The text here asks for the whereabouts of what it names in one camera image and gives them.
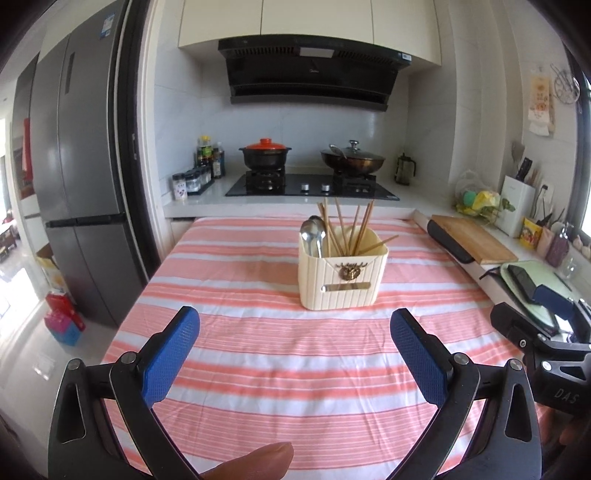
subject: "black range hood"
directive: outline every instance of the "black range hood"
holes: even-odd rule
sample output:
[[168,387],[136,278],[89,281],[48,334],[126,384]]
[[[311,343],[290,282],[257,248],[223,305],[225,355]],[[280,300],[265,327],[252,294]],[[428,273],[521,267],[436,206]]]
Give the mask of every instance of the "black range hood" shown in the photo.
[[385,111],[405,53],[369,43],[315,35],[224,38],[230,101],[314,102]]

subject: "wooden cutting board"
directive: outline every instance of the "wooden cutting board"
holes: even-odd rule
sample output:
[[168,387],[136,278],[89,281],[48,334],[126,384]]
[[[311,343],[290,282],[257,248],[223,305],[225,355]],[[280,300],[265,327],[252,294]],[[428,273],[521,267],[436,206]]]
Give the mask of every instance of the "wooden cutting board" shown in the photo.
[[431,219],[443,228],[480,265],[516,262],[515,254],[469,218],[433,215]]

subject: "utensil holder cutout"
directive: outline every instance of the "utensil holder cutout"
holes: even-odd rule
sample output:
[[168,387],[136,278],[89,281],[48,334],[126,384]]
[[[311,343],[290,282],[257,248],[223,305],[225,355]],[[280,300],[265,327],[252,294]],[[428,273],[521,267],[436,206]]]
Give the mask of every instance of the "utensil holder cutout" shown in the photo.
[[[361,226],[355,228],[357,235]],[[345,227],[349,239],[350,226]],[[335,236],[343,242],[340,227],[335,227]],[[367,228],[360,241],[359,250],[379,243],[381,239]],[[298,283],[301,304],[308,310],[334,310],[372,305],[378,297],[379,285],[384,276],[388,259],[388,247],[380,245],[365,255],[357,257],[311,257],[298,235],[299,260]]]

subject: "floor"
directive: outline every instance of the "floor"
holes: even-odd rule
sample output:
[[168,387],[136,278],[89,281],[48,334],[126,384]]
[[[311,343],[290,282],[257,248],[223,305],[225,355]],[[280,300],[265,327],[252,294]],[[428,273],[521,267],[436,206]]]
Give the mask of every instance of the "floor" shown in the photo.
[[58,343],[43,322],[48,285],[17,243],[0,263],[0,415],[46,475],[51,416],[66,364],[72,358],[100,363],[116,329],[87,323],[75,347]]

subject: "garlic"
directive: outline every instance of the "garlic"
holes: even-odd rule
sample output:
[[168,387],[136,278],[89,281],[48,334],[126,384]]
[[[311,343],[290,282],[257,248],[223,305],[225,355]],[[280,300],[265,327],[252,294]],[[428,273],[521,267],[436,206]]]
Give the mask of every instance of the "garlic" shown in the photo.
[[577,238],[574,239],[573,241],[573,247],[578,250],[579,252],[581,251],[581,249],[583,248],[583,241],[581,240],[580,235],[577,235]]

